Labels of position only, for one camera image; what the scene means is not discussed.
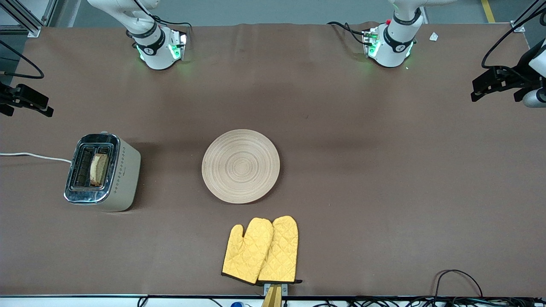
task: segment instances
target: table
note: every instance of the table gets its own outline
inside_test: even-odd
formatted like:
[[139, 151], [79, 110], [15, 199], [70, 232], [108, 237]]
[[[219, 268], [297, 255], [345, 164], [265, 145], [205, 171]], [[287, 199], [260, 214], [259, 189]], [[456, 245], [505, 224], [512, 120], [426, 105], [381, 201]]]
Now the table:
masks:
[[[2, 157], [0, 293], [261, 293], [220, 275], [229, 231], [292, 215], [294, 295], [428, 295], [451, 268], [486, 296], [544, 295], [544, 110], [509, 92], [470, 102], [508, 29], [425, 25], [387, 69], [332, 26], [195, 27], [185, 61], [165, 71], [138, 59], [123, 28], [43, 29], [25, 55], [45, 79], [14, 82], [55, 113], [1, 118], [1, 151], [70, 158], [83, 135], [108, 131], [140, 151], [141, 173], [132, 208], [105, 213], [63, 199], [67, 163]], [[514, 34], [490, 63], [526, 49]], [[281, 156], [276, 186], [247, 205], [215, 198], [200, 173], [208, 145], [238, 128]], [[476, 294], [460, 276], [442, 281], [442, 295]]]

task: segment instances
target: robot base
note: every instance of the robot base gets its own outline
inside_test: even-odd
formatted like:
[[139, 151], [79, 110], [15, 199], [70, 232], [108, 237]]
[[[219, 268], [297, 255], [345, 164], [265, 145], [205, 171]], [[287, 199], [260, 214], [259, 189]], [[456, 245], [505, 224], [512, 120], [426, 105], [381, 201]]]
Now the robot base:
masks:
[[385, 67], [396, 67], [410, 55], [413, 43], [403, 52], [395, 52], [391, 46], [385, 42], [383, 32], [387, 24], [383, 23], [376, 28], [371, 28], [369, 32], [363, 34], [364, 42], [371, 43], [371, 46], [364, 45], [364, 54], [366, 57], [373, 58], [379, 65]]
[[186, 48], [187, 35], [176, 30], [171, 30], [168, 27], [161, 27], [161, 31], [165, 33], [166, 40], [154, 55], [148, 55], [146, 48], [140, 50], [140, 59], [146, 62], [146, 65], [152, 69], [162, 70], [171, 67], [176, 61], [182, 60], [184, 50]]

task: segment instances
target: wooden plate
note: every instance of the wooden plate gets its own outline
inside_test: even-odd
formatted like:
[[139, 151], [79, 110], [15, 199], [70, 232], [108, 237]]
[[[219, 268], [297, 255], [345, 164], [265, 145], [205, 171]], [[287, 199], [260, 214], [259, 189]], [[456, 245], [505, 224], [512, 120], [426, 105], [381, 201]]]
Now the wooden plate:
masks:
[[201, 171], [209, 190], [232, 204], [253, 202], [277, 181], [281, 161], [273, 143], [263, 134], [237, 129], [210, 144]]

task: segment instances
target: green light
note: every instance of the green light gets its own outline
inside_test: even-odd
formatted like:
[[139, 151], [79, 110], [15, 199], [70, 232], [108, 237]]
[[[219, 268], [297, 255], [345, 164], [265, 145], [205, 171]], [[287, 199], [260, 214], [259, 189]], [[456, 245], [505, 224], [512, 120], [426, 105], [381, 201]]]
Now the green light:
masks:
[[178, 60], [180, 58], [180, 48], [169, 44], [169, 50], [171, 51], [171, 54], [173, 55], [173, 58], [175, 60]]
[[406, 57], [410, 56], [411, 47], [413, 47], [413, 42], [408, 47], [408, 52], [406, 53]]
[[142, 51], [140, 51], [140, 48], [136, 46], [136, 49], [138, 50], [138, 53], [140, 54], [140, 59], [144, 61], [144, 56], [142, 55]]
[[379, 50], [379, 47], [381, 47], [381, 44], [379, 43], [379, 40], [377, 40], [373, 46], [370, 47], [370, 51], [368, 52], [368, 55], [371, 57], [375, 57], [377, 55], [377, 50]]

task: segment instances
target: yellow oven mitt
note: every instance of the yellow oven mitt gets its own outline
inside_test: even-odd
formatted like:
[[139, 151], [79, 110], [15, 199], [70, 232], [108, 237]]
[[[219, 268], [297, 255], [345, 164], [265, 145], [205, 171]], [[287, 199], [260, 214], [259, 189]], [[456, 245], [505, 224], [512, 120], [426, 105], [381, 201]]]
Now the yellow oven mitt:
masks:
[[235, 225], [225, 250], [222, 275], [255, 284], [273, 238], [269, 220], [253, 218], [243, 236], [242, 225]]
[[293, 283], [298, 256], [298, 225], [291, 216], [281, 216], [273, 221], [273, 230], [273, 240], [258, 280]]

